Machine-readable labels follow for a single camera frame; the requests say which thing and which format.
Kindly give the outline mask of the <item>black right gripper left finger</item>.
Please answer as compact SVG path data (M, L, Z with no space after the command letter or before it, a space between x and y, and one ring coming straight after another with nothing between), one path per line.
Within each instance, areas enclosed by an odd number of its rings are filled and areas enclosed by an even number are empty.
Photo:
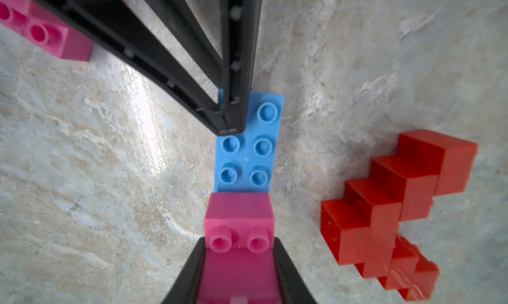
M205 238L201 237L161 304L197 304L205 255Z

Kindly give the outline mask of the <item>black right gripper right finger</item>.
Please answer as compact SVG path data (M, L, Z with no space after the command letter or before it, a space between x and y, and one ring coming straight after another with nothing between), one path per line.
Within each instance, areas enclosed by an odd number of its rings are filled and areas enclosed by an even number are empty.
M273 257L282 303L317 304L279 238L275 238Z

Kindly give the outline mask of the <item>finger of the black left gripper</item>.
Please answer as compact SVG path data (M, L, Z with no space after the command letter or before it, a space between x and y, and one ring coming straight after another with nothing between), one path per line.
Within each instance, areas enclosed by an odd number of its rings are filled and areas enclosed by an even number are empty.
M238 133L238 93L215 103L123 0L33 0L172 96L217 136ZM185 0L145 0L205 75L219 87L220 58Z
M211 82L222 89L222 102L215 103L163 46L151 59L161 74L158 84L215 135L242 133L246 129L262 0L219 0L221 54L185 0L145 1Z

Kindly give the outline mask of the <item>pink lego brick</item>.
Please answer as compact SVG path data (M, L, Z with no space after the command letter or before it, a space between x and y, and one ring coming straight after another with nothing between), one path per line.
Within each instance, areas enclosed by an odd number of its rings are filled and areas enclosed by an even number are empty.
M275 217L266 193L213 193L198 303L280 303L273 247Z
M33 0L1 0L1 24L59 59L90 60L93 41Z

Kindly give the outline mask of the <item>red long lego brick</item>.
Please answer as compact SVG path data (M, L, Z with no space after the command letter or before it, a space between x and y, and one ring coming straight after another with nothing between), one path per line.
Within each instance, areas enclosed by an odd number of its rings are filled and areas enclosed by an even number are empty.
M367 178L345 183L343 198L321 203L321 234L339 265L365 278L388 275L402 203Z

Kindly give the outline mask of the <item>blue lego brick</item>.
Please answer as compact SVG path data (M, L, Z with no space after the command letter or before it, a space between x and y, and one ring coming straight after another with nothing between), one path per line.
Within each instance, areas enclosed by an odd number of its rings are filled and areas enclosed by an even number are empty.
M284 96L251 92L243 133L217 137L215 192L261 192L271 187Z

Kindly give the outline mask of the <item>red square lego brick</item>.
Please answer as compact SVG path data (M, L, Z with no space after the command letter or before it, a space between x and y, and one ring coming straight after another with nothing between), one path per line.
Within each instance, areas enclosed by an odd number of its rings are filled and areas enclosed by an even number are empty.
M370 162L370 180L387 196L402 203L400 221L429 217L438 176L399 155L377 157Z
M439 275L435 263L427 260L416 245L397 235L388 275L378 281L385 290L397 290L407 302L427 301Z
M478 144L431 130L401 133L397 154L438 176L436 196L466 190Z

